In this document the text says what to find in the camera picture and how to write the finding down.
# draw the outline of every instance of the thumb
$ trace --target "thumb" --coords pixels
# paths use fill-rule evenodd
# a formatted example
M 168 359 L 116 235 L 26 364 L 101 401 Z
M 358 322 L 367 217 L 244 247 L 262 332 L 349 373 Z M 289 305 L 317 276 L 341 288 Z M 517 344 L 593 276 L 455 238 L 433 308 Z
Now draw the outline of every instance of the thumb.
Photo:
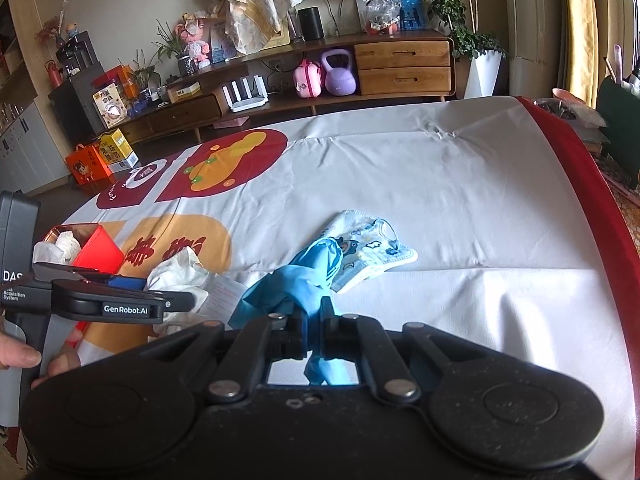
M 0 368 L 33 368 L 41 359 L 42 356 L 37 350 L 0 332 Z

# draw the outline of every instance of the white router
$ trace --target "white router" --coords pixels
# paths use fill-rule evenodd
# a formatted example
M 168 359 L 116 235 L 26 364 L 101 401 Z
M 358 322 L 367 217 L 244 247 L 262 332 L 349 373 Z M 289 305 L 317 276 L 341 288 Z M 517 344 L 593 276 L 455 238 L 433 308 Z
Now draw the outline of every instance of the white router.
M 240 91 L 238 90 L 238 85 L 235 81 L 231 82 L 231 87 L 234 89 L 236 102 L 232 101 L 231 95 L 229 95 L 229 88 L 227 88 L 226 86 L 222 87 L 222 90 L 225 93 L 226 102 L 228 103 L 229 108 L 232 112 L 241 112 L 243 110 L 248 110 L 249 108 L 257 108 L 258 106 L 262 106 L 269 101 L 269 97 L 267 96 L 267 89 L 264 86 L 264 81 L 259 75 L 254 76 L 255 87 L 258 90 L 257 96 L 251 95 L 251 89 L 249 88 L 249 82 L 247 81 L 247 79 L 243 77 L 241 80 L 242 85 L 244 86 L 244 92 L 246 93 L 246 99 L 242 99 L 240 97 Z

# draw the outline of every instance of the wooden tv cabinet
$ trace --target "wooden tv cabinet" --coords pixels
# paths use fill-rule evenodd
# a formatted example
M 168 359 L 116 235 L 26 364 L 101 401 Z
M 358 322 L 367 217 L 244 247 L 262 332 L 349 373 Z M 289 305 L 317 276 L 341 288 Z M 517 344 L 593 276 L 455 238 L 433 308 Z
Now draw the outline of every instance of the wooden tv cabinet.
M 271 94 L 269 102 L 243 112 L 229 111 L 222 85 L 249 76 L 248 63 L 290 54 L 318 56 L 330 48 L 349 48 L 354 53 L 358 88 L 355 94 L 333 96 L 326 91 L 313 99 L 303 99 L 295 91 Z M 198 81 L 200 91 L 193 98 L 149 110 L 118 127 L 130 143 L 198 128 L 235 117 L 255 116 L 295 108 L 309 108 L 311 115 L 323 105 L 346 104 L 375 99 L 439 97 L 453 95 L 456 75 L 452 41 L 435 30 L 414 30 L 392 36 L 347 34 L 317 41 L 302 41 L 269 48 L 256 54 L 212 64 L 193 76 L 181 78 L 171 88 L 183 88 Z

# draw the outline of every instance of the white flower pot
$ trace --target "white flower pot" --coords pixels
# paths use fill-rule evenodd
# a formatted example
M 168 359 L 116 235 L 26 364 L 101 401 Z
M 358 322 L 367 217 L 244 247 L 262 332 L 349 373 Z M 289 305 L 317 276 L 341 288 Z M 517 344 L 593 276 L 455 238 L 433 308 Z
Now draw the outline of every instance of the white flower pot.
M 465 99 L 494 94 L 495 80 L 498 77 L 501 61 L 502 54 L 490 50 L 471 62 L 469 78 L 466 81 Z

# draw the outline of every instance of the plastic bag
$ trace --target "plastic bag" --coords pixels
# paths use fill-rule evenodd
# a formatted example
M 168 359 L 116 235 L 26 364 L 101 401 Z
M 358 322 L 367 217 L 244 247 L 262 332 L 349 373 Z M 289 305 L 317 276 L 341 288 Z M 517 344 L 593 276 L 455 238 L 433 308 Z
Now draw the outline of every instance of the plastic bag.
M 583 128 L 607 127 L 607 123 L 602 116 L 584 103 L 555 97 L 542 97 L 533 102 L 540 108 L 565 121 L 577 121 Z
M 400 20 L 400 0 L 364 0 L 364 19 L 369 34 L 395 34 Z

